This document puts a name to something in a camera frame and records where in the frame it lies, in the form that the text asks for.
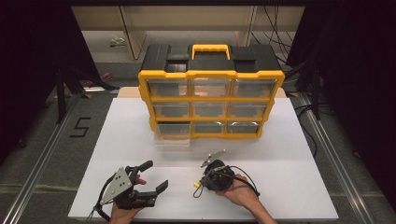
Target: table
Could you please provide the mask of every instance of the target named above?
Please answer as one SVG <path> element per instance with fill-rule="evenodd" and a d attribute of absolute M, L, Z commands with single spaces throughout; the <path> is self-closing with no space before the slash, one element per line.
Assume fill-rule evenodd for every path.
<path fill-rule="evenodd" d="M 204 190 L 192 197 L 193 182 L 202 177 L 201 163 L 224 148 L 221 159 L 245 170 L 261 192 L 260 200 L 276 220 L 333 220 L 337 213 L 321 179 L 290 100 L 276 98 L 263 136 L 249 140 L 191 139 L 185 150 L 153 145 L 146 104 L 138 98 L 115 98 L 81 181 L 69 217 L 85 220 L 106 180 L 121 166 L 153 160 L 142 174 L 148 183 L 139 191 L 154 190 L 165 179 L 168 189 L 154 208 L 136 216 L 143 221 L 249 221 L 245 208 Z M 104 207 L 110 214 L 111 207 Z"/>

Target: yellow handle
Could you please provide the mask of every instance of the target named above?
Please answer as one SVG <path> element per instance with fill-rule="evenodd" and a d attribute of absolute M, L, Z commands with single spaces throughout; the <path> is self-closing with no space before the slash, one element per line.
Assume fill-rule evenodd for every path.
<path fill-rule="evenodd" d="M 230 51 L 228 45 L 192 45 L 192 59 L 194 60 L 195 52 L 221 52 L 224 51 L 227 59 L 230 60 Z"/>

